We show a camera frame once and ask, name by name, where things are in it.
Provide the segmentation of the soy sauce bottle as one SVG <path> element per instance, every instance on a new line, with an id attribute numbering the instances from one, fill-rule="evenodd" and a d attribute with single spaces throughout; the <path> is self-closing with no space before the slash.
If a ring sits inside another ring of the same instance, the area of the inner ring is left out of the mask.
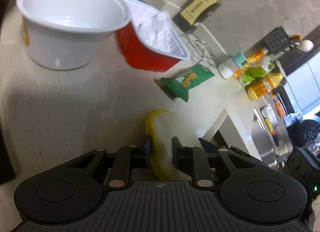
<path id="1" fill-rule="evenodd" d="M 183 33 L 191 34 L 220 6 L 219 0 L 187 0 L 172 21 Z"/>

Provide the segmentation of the green white plastic bag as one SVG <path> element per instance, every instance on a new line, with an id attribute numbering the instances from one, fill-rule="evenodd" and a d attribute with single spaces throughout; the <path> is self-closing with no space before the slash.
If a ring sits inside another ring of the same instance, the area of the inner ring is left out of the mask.
<path id="1" fill-rule="evenodd" d="M 268 73 L 270 73 L 276 64 L 271 60 L 269 56 L 263 57 L 260 61 L 250 66 L 247 70 L 240 74 L 237 78 L 240 86 L 248 86 L 256 80 L 262 79 Z"/>

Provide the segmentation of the grey wall utensil holder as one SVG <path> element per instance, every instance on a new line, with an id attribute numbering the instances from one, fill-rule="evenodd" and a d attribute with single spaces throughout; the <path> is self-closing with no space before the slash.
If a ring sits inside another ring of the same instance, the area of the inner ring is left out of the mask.
<path id="1" fill-rule="evenodd" d="M 274 28 L 262 39 L 262 42 L 268 50 L 268 54 L 274 56 L 294 47 L 293 41 L 289 38 L 283 27 Z"/>

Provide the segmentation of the red white food tray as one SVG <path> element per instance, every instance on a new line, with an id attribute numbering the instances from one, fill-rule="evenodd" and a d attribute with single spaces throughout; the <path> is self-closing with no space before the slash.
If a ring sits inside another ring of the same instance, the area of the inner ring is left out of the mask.
<path id="1" fill-rule="evenodd" d="M 124 0 L 131 21 L 116 32 L 126 62 L 133 68 L 165 72 L 187 61 L 190 52 L 173 27 L 170 14 L 138 0 Z"/>

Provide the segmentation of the teal cap salt shaker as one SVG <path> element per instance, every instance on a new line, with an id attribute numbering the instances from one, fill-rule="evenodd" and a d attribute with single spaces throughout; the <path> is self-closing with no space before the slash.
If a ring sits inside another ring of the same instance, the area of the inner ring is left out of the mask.
<path id="1" fill-rule="evenodd" d="M 241 69 L 247 62 L 245 55 L 240 52 L 236 55 L 232 56 L 222 64 L 220 64 L 217 68 L 219 74 L 225 79 L 229 79 L 234 75 L 234 73 Z"/>

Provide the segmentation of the white round ladle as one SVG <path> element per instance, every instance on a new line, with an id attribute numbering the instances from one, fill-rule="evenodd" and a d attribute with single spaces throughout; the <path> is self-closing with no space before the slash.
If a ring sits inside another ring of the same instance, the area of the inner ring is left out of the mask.
<path id="1" fill-rule="evenodd" d="M 300 44 L 298 45 L 298 50 L 303 52 L 303 53 L 308 53 L 310 52 L 314 47 L 314 44 L 310 40 L 302 40 L 300 41 Z"/>

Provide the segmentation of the stainless steel sink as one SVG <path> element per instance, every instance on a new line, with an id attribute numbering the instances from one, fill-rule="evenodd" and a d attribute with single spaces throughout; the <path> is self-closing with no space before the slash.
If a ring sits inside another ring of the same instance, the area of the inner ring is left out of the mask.
<path id="1" fill-rule="evenodd" d="M 253 126 L 251 136 L 259 152 L 261 160 L 274 170 L 280 170 L 293 150 L 285 124 L 277 112 L 276 105 L 270 95 L 256 101 L 253 109 Z M 270 105 L 277 119 L 277 126 L 271 133 L 264 121 L 263 108 Z"/>

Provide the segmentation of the white plastic bowl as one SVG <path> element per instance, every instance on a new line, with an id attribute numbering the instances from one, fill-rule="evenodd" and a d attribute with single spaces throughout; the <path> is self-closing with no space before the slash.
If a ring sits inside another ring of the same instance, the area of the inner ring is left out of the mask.
<path id="1" fill-rule="evenodd" d="M 54 70 L 88 64 L 131 19 L 124 0 L 16 0 L 16 6 L 27 55 Z"/>

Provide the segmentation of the yellow detergent bottle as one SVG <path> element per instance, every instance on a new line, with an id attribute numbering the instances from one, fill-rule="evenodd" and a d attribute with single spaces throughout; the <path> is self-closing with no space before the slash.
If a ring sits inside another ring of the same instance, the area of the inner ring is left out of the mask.
<path id="1" fill-rule="evenodd" d="M 280 84 L 285 82 L 282 73 L 269 73 L 264 78 L 257 80 L 246 88 L 246 93 L 251 101 L 255 101 L 262 96 L 270 93 Z"/>

